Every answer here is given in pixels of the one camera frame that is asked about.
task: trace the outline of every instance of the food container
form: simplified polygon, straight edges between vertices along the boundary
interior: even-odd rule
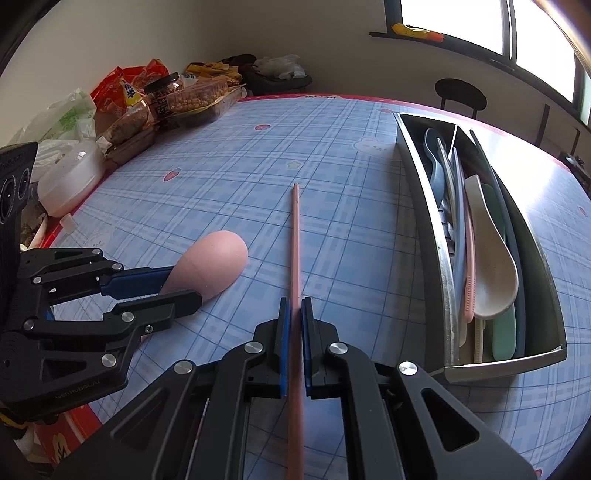
[[[449,146],[456,126],[421,115],[397,113],[395,118],[398,122],[397,148],[408,180],[421,248],[426,318],[425,370],[441,380],[457,383],[516,375],[566,359],[564,319],[545,254],[527,217],[498,176],[515,231],[523,273],[525,355],[494,361],[491,344],[486,341],[492,328],[487,326],[485,360],[474,363],[474,321],[468,324],[466,343],[459,346],[452,266],[441,217],[429,185],[429,161],[423,153],[423,135],[427,128],[435,128]],[[464,170],[477,173],[484,183],[490,183],[489,174],[482,168],[481,153],[462,126],[457,128],[454,146]]]
[[[104,173],[100,148],[92,140],[83,140],[39,180],[39,201],[48,215],[61,218],[86,198]]]
[[[157,125],[146,127],[141,132],[131,137],[127,142],[111,149],[107,155],[105,155],[106,169],[116,170],[121,165],[126,164],[129,160],[154,145],[157,129]]]
[[[223,97],[217,99],[213,104],[193,110],[191,112],[175,115],[174,120],[184,128],[194,128],[200,125],[209,124],[220,118],[238,100],[246,96],[244,87],[234,88]]]
[[[149,117],[150,109],[148,108],[148,105],[144,100],[140,100],[136,105],[131,107],[125,115],[115,121],[115,123],[103,133],[102,138],[111,145],[121,145],[142,130]]]
[[[163,120],[173,114],[168,108],[166,96],[178,92],[182,88],[183,82],[179,79],[178,72],[158,79],[144,87],[145,100],[155,120]]]
[[[171,111],[184,113],[211,105],[227,91],[226,79],[205,80],[167,95],[166,101]]]

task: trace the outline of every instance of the green spoon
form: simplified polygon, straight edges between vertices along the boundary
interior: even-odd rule
[[[490,185],[482,184],[482,194],[486,202],[486,207],[496,230],[505,241],[505,222],[501,206],[496,199],[495,191]],[[517,331],[515,327],[515,305],[511,305],[502,315],[492,320],[492,356],[496,361],[509,360],[515,353],[517,344]]]

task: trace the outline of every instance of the white plastic container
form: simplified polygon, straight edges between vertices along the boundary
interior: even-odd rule
[[[104,173],[100,148],[94,141],[84,140],[39,180],[39,201],[50,216],[61,218],[84,200]]]

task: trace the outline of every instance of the jar lid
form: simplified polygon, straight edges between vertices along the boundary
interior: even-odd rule
[[[144,87],[144,93],[147,95],[149,93],[155,92],[156,90],[160,90],[162,87],[167,86],[171,82],[176,82],[178,80],[178,72],[171,73],[167,77],[162,77],[161,79],[155,80],[152,83],[147,84]]]

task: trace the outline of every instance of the table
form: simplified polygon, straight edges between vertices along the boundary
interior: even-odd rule
[[[129,385],[91,404],[104,422],[174,361],[220,359],[276,318],[288,295],[290,191],[301,188],[302,288],[315,316],[375,361],[424,358],[421,255],[393,112],[473,128],[526,214],[560,296],[569,356],[517,377],[449,390],[545,478],[591,414],[591,203],[557,161],[478,121],[383,99],[295,95],[236,104],[213,124],[160,136],[115,171],[74,214],[54,247],[99,247],[126,268],[174,264],[197,239],[227,229],[249,248],[236,283],[134,355]],[[115,302],[94,296],[56,308],[99,320]],[[256,399],[245,478],[284,472],[287,410]],[[306,478],[346,479],[338,400],[304,401]]]

